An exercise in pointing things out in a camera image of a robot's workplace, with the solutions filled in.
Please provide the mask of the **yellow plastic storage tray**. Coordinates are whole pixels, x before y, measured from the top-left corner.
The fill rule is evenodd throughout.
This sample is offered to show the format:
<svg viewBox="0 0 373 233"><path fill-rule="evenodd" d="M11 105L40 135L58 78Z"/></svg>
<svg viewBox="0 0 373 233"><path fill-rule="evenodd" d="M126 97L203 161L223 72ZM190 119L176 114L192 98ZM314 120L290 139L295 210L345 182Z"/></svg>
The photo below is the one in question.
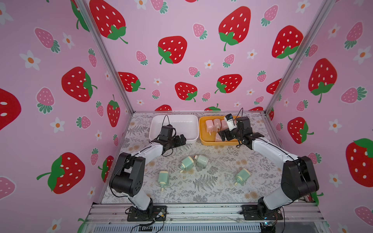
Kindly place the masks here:
<svg viewBox="0 0 373 233"><path fill-rule="evenodd" d="M205 146L237 146L239 144L236 138L230 141L222 141L218 132L213 131L209 133L207 131L206 121L214 122L215 119L225 121L225 116L202 116L199 119L199 130L200 130L200 140Z"/></svg>

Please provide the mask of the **white plastic storage tray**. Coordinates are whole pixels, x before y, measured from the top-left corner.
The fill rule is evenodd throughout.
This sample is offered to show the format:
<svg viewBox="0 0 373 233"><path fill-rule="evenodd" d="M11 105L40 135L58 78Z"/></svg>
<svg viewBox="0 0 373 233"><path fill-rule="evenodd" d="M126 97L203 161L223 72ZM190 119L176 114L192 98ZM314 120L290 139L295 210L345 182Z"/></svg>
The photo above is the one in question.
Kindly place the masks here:
<svg viewBox="0 0 373 233"><path fill-rule="evenodd" d="M165 115L153 117L149 131L150 140L155 139L161 127L168 124L176 129L177 135L185 136L187 144L193 144L199 138L198 118L195 115L168 115L163 121L164 117Z"/></svg>

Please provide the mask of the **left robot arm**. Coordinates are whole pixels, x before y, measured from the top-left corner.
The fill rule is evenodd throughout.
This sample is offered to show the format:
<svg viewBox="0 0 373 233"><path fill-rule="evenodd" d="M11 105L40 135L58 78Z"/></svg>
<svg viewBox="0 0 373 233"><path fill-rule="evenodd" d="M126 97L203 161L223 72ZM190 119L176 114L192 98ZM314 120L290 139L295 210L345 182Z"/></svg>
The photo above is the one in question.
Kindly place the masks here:
<svg viewBox="0 0 373 233"><path fill-rule="evenodd" d="M111 191L124 194L137 210L150 212L153 201L142 189L146 165L168 150L186 145L186 142L185 136L177 135L172 125L162 126L160 134L145 148L118 156L109 180Z"/></svg>

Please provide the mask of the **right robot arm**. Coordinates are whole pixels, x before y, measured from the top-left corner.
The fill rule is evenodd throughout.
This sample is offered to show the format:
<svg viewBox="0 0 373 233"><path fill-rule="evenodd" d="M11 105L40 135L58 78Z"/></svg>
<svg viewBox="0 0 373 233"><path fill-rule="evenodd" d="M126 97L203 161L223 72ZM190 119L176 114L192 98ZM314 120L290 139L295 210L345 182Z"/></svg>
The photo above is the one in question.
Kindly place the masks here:
<svg viewBox="0 0 373 233"><path fill-rule="evenodd" d="M314 165L309 157L291 154L264 135L254 133L250 119L246 116L234 118L228 114L224 121L228 129L219 132L222 141L236 139L240 146L244 145L262 154L282 170L281 186L258 200L257 209L263 216L319 190Z"/></svg>

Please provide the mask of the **pink sharpener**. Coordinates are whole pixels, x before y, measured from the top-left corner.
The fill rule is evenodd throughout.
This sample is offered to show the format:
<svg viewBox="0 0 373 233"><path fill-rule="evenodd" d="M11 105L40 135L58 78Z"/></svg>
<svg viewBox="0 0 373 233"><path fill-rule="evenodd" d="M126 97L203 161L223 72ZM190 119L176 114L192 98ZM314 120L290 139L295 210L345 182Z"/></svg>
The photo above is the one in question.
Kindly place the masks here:
<svg viewBox="0 0 373 233"><path fill-rule="evenodd" d="M206 120L206 132L211 135L214 132L214 123L213 120Z"/></svg>
<svg viewBox="0 0 373 233"><path fill-rule="evenodd" d="M228 124L227 124L227 122L225 121L225 119L222 119L222 120L221 120L221 130L224 131L224 130L226 130L226 129L229 129Z"/></svg>
<svg viewBox="0 0 373 233"><path fill-rule="evenodd" d="M215 134L215 142L222 142L222 138L219 133Z"/></svg>
<svg viewBox="0 0 373 233"><path fill-rule="evenodd" d="M221 131L221 119L216 118L213 120L213 125L214 125L214 131L215 132L220 132Z"/></svg>

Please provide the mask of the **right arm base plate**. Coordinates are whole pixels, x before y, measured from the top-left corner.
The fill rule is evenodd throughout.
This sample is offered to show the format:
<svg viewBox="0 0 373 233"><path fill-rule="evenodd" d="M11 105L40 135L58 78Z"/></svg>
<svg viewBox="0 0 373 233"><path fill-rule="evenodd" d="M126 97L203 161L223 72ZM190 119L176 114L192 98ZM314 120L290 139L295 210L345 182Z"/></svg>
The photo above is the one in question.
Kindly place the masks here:
<svg viewBox="0 0 373 233"><path fill-rule="evenodd" d="M243 215L245 220L283 220L280 208L269 210L261 205L242 205L240 215Z"/></svg>

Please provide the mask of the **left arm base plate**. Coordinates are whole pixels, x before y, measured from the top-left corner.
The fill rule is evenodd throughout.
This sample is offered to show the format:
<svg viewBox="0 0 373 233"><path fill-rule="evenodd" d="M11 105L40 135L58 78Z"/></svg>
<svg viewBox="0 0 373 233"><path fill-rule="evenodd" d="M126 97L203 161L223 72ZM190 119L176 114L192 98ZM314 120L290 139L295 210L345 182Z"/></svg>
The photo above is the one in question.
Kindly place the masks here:
<svg viewBox="0 0 373 233"><path fill-rule="evenodd" d="M150 205L149 208L145 211L139 210L134 206L131 206L127 213L128 222L144 222L144 221L153 221L153 219L158 215L166 217L167 215L167 206L166 205Z"/></svg>

